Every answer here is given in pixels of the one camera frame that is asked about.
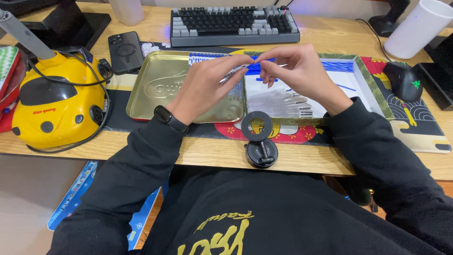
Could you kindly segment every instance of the desk mat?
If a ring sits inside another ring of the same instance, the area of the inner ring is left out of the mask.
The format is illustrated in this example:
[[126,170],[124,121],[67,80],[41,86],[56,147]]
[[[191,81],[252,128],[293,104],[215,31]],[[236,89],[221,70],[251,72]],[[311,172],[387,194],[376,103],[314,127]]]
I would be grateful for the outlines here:
[[[212,53],[231,53],[238,49],[226,47],[184,47],[173,48],[168,43],[141,42],[144,56],[156,50],[198,51]],[[391,121],[393,132],[414,152],[450,153],[450,142],[444,136],[442,130],[434,120],[431,112],[422,99],[415,103],[407,103],[395,97],[391,92],[391,85],[383,69],[387,62],[384,59],[362,57],[366,67],[373,75],[379,89],[395,115]],[[135,128],[143,128],[146,122],[135,121],[126,114],[126,105],[129,101],[132,84],[121,86],[109,84],[107,86],[111,98],[110,117],[103,130],[130,132]],[[260,125],[252,125],[254,132],[262,129]],[[269,138],[275,143],[290,143],[318,146],[335,146],[332,138],[328,135],[326,126],[280,126],[274,125]],[[237,124],[191,124],[188,137],[236,139],[246,140],[241,132],[240,123]]]

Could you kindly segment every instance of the hand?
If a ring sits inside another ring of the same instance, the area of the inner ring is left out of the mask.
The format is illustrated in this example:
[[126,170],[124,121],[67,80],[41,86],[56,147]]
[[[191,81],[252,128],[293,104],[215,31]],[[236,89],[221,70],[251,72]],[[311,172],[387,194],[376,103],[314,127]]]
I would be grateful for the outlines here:
[[220,80],[236,66],[251,63],[253,59],[250,56],[235,54],[192,64],[178,94],[165,108],[189,125],[222,100],[248,69],[235,72],[223,84],[219,84]]
[[[274,62],[266,59],[275,58]],[[272,87],[276,78],[295,92],[320,103],[331,116],[346,110],[352,101],[329,77],[311,44],[275,47],[261,54],[260,78]]]

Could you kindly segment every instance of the black mouse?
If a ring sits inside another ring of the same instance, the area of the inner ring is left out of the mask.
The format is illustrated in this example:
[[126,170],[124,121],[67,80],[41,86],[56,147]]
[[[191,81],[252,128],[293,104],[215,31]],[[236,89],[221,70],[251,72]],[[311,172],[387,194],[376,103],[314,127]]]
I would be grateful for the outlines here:
[[420,99],[423,92],[421,77],[406,63],[388,62],[384,73],[390,80],[395,96],[408,102]]

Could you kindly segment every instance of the mechanical keyboard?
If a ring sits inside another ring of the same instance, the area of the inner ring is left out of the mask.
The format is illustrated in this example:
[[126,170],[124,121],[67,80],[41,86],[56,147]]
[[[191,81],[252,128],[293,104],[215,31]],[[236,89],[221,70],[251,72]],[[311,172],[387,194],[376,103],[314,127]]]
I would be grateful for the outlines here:
[[171,11],[172,47],[299,42],[284,6],[188,7]]

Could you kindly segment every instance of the razer logo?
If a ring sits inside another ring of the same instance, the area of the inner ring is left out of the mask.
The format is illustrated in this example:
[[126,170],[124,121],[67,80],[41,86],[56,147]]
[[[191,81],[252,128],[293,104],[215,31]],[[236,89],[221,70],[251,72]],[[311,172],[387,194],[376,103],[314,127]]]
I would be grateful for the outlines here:
[[414,81],[412,84],[414,85],[414,87],[416,87],[417,89],[419,89],[420,81]]

